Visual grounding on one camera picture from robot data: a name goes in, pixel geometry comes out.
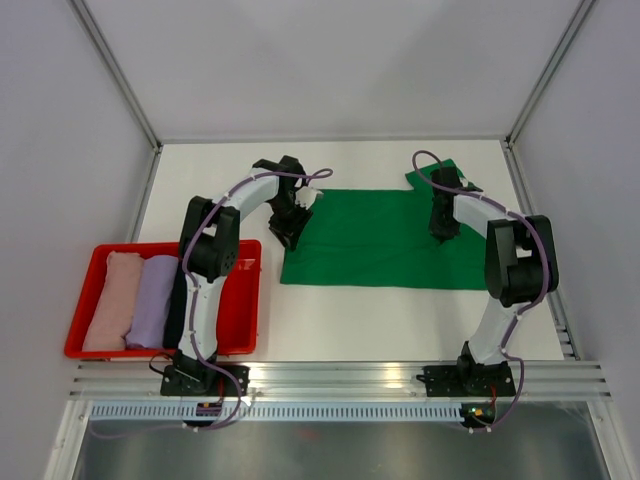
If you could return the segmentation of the green t shirt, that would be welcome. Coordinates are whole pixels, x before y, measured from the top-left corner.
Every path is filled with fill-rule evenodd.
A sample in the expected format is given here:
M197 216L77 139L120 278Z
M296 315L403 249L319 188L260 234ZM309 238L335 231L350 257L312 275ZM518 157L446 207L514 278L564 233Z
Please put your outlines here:
M484 238L466 225L446 242L429 232L433 190L423 179L437 168L407 173L407 190L324 190L281 283L485 290Z

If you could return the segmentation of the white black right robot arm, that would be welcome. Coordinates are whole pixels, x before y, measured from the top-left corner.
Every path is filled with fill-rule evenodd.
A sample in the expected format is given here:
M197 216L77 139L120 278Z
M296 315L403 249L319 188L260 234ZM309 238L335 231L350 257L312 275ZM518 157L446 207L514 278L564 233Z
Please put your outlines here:
M464 396L515 393L506 346L524 313L559 283L553 231L544 215L524 216L508 210L475 188L462 184L454 167L430 174L433 205L429 232L441 243L467 226L485 240L484 282L489 301L479 326L466 341L456 366L429 373L427 385L442 380Z

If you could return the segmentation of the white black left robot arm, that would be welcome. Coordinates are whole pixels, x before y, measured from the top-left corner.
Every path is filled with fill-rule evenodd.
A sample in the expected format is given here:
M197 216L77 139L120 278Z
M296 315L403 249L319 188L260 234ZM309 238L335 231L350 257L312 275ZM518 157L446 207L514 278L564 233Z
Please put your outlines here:
M218 198L190 200L179 245L187 288L185 320L177 350L163 372L163 396L210 396L221 380L242 386L237 376L217 365L221 296L239 258L241 222L259 206L269 205L269 230L285 249L295 250L312 217L297 201L297 192L312 179L294 157L262 159Z

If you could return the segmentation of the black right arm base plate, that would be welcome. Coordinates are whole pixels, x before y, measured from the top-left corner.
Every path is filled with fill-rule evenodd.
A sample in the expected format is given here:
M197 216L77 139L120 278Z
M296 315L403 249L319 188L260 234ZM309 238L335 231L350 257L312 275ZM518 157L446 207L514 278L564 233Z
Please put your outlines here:
M516 386L506 362L498 365L425 366L416 379L430 398L513 397Z

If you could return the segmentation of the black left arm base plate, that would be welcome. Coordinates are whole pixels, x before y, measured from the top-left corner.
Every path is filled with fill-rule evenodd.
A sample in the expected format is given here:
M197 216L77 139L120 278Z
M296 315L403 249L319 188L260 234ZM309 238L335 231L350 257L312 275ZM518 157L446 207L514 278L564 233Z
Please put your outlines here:
M250 369L227 365L227 374L202 365L180 370L174 365L165 368L160 394L166 397L238 397L247 393Z

